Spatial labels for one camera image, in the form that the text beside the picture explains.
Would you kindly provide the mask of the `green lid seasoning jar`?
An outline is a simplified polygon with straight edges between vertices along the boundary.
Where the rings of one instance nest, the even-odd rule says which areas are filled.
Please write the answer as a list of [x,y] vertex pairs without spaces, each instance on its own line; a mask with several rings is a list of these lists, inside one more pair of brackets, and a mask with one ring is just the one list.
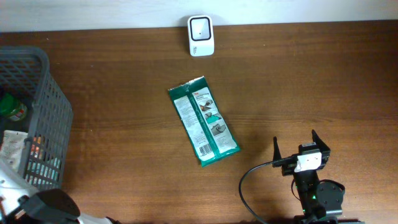
[[1,97],[1,116],[11,121],[23,120],[28,112],[28,108],[23,102],[9,93]]

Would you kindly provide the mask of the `green glove package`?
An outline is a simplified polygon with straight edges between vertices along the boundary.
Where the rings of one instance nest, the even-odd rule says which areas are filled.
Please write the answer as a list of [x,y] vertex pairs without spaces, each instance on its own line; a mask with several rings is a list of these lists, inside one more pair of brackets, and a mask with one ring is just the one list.
[[241,150],[205,77],[171,88],[168,93],[202,167]]

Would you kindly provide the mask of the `white cream tube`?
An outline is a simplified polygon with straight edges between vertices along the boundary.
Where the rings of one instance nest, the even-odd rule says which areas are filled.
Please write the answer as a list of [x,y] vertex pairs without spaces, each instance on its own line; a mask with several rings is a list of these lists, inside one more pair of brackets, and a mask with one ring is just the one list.
[[1,158],[16,172],[19,170],[27,135],[25,132],[11,130],[5,130],[3,135]]

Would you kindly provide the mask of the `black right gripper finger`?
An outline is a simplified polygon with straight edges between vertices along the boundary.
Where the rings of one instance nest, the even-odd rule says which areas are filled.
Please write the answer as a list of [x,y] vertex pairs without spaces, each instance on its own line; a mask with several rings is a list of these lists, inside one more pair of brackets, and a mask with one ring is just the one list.
[[279,145],[277,143],[277,137],[273,137],[273,147],[274,147],[274,153],[273,153],[273,159],[272,159],[272,166],[273,167],[280,167],[280,160],[282,159],[281,154],[280,154],[280,149]]
[[330,152],[330,148],[320,139],[314,129],[312,130],[312,139],[321,152]]

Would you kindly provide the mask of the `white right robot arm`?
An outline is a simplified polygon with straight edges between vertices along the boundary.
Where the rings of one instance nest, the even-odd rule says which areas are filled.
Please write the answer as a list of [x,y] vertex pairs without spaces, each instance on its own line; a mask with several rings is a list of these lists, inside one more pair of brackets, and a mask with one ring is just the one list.
[[361,223],[358,219],[340,220],[343,214],[342,203],[345,186],[330,179],[319,179],[330,158],[331,149],[312,130],[312,142],[298,146],[298,153],[283,158],[277,138],[273,137],[273,167],[280,167],[283,176],[293,177],[292,187],[296,187],[303,215],[294,217],[295,223]]

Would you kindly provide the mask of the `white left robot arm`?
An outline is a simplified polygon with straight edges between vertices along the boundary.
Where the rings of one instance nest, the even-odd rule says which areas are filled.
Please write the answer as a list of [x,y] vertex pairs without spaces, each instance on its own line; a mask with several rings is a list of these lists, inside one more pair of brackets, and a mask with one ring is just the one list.
[[1,223],[117,224],[81,213],[61,189],[39,191],[1,159]]

